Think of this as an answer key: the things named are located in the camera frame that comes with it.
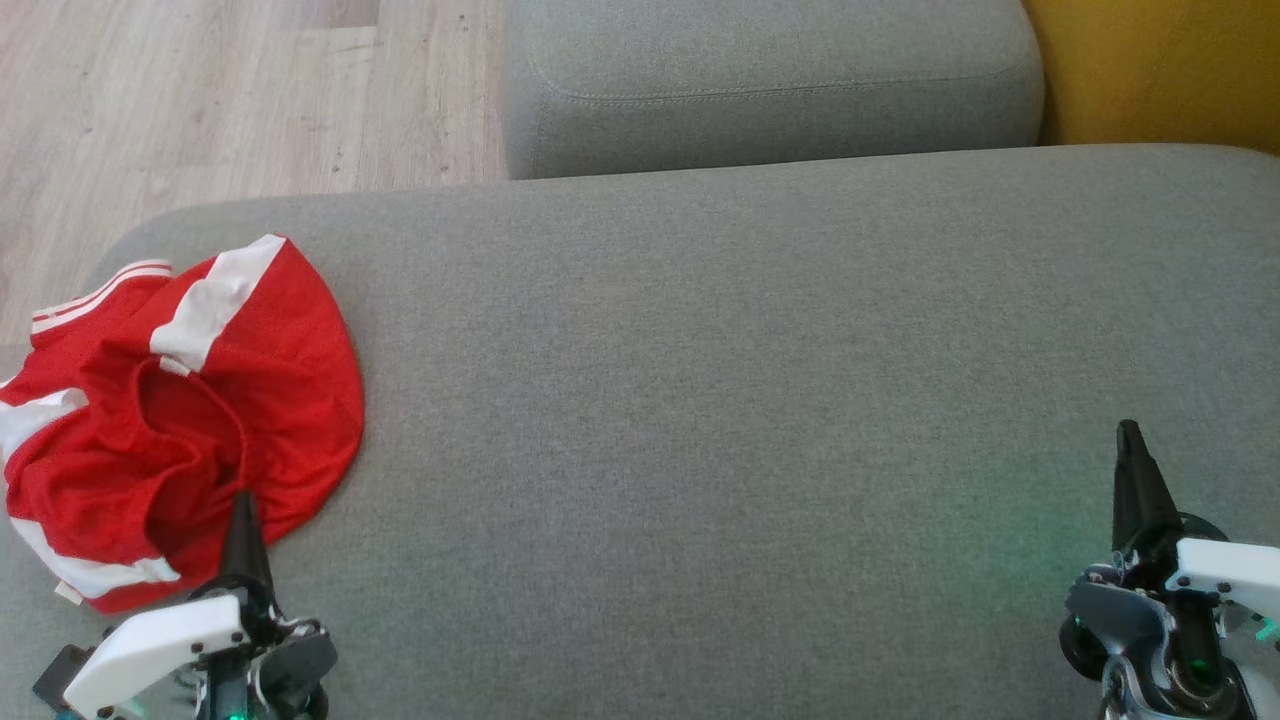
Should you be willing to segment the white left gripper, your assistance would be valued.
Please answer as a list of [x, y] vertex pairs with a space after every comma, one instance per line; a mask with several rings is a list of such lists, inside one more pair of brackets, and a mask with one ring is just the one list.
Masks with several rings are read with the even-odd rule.
[[197, 719], [326, 719], [323, 680], [337, 665], [337, 647], [319, 620], [278, 609], [248, 491], [234, 497], [218, 580], [227, 592], [124, 620], [70, 675], [63, 691], [69, 710], [82, 717], [123, 710], [160, 680], [186, 674]]

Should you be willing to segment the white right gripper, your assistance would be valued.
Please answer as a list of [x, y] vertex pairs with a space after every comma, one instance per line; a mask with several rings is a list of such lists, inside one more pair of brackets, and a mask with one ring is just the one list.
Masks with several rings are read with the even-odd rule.
[[1071, 584], [1060, 646], [1101, 685], [1101, 719], [1275, 719], [1277, 687], [1231, 659], [1231, 612], [1277, 629], [1277, 550], [1183, 538], [1184, 521], [1137, 421], [1116, 429], [1112, 552]]

